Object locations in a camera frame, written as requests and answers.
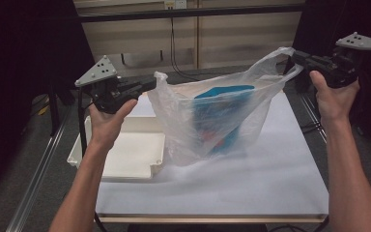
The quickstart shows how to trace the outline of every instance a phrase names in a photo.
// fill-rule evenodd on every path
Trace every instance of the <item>white plastic bag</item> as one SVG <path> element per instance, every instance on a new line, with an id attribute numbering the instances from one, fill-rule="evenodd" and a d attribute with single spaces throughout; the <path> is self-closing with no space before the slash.
<path id="1" fill-rule="evenodd" d="M 264 125 L 272 97 L 302 70 L 295 65 L 286 75 L 278 74 L 276 57 L 293 53 L 293 48 L 281 47 L 246 72 L 179 85 L 167 84 L 167 75 L 156 72 L 157 87 L 149 92 L 149 99 L 174 163 L 189 165 L 226 154 L 238 139 L 248 137 L 253 143 Z M 236 85 L 253 85 L 255 89 L 195 99 L 214 87 Z"/>

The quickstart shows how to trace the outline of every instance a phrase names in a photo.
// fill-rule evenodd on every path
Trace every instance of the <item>forearm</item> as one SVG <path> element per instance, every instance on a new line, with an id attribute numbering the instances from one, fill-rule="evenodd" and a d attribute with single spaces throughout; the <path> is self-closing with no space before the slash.
<path id="1" fill-rule="evenodd" d="M 49 231 L 92 231 L 96 200 L 107 149 L 89 144 L 71 190 L 62 203 Z"/>
<path id="2" fill-rule="evenodd" d="M 330 123 L 329 214 L 334 231 L 371 231 L 371 187 L 348 120 Z"/>

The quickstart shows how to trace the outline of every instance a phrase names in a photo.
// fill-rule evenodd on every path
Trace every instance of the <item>hand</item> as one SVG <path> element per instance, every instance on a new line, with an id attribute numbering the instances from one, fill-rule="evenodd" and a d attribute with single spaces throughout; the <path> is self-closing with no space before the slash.
<path id="1" fill-rule="evenodd" d="M 101 146 L 109 151 L 114 141 L 119 136 L 123 121 L 137 105 L 137 100 L 127 101 L 115 114 L 99 112 L 94 104 L 90 105 L 90 117 L 92 120 L 91 143 Z"/>
<path id="2" fill-rule="evenodd" d="M 349 111 L 360 88 L 358 81 L 343 88 L 331 89 L 319 72 L 312 71 L 310 76 L 318 90 L 316 97 L 322 116 L 321 123 L 324 128 L 328 129 L 332 123 L 343 120 L 349 122 Z"/>

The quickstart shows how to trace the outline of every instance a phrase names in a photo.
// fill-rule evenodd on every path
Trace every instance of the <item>wrist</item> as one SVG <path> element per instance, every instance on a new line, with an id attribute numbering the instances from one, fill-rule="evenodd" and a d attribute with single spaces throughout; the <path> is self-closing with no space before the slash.
<path id="1" fill-rule="evenodd" d="M 351 123 L 348 117 L 338 119 L 322 119 L 322 125 L 327 133 L 349 131 L 351 129 Z"/>
<path id="2" fill-rule="evenodd" d="M 111 147 L 104 143 L 90 140 L 87 145 L 85 156 L 106 157 Z"/>

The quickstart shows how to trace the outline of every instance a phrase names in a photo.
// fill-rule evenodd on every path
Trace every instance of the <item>human arm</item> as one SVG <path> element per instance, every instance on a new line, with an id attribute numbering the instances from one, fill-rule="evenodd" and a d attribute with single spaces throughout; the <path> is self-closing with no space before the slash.
<path id="1" fill-rule="evenodd" d="M 349 122 L 358 82 L 331 89 L 319 72 L 310 76 L 327 133 L 330 224 L 333 231 L 371 231 L 371 187 Z"/>
<path id="2" fill-rule="evenodd" d="M 126 102 L 116 114 L 98 112 L 92 104 L 92 137 L 77 170 L 71 190 L 60 206 L 49 231 L 92 231 L 101 175 L 108 151 L 120 133 L 124 118 L 137 101 Z"/>

